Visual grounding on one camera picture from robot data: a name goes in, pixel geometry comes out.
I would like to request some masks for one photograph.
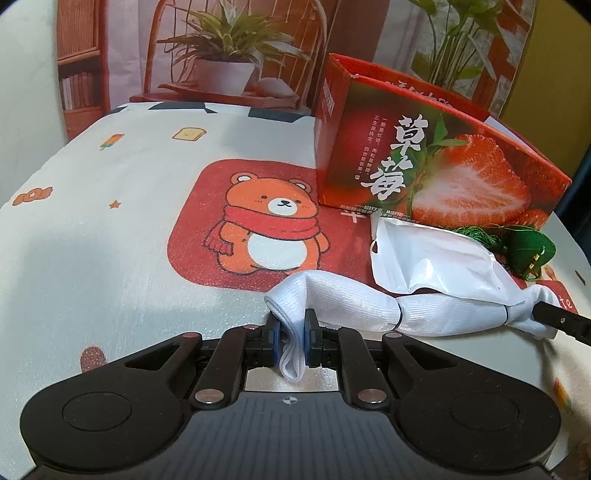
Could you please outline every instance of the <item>bookshelf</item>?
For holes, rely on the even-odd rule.
[[[110,110],[106,0],[58,0],[57,71],[69,140]]]

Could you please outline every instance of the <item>white plant pot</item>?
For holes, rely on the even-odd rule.
[[[244,92],[254,69],[252,63],[197,59],[193,64],[191,78],[198,82],[202,92],[239,96]]]

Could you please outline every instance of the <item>backdrop poster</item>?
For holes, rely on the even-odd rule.
[[[310,114],[326,55],[410,73],[499,115],[535,0],[59,0],[69,138],[127,102]]]

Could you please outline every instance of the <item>green tassel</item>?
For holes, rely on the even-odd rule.
[[[529,226],[494,225],[501,236],[485,232],[476,225],[450,229],[480,242],[493,253],[504,254],[507,266],[519,278],[533,281],[541,278],[541,267],[556,253],[556,247],[547,236]]]
[[[499,236],[486,233],[482,228],[476,225],[462,226],[453,229],[452,232],[469,236],[477,242],[480,242],[487,250],[490,250],[493,253],[500,253],[504,249],[503,242],[501,242]]]

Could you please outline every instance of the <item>wall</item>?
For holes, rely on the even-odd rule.
[[[56,6],[18,0],[0,16],[0,206],[66,143]]]
[[[591,25],[564,0],[538,0],[501,118],[572,176],[591,141]]]

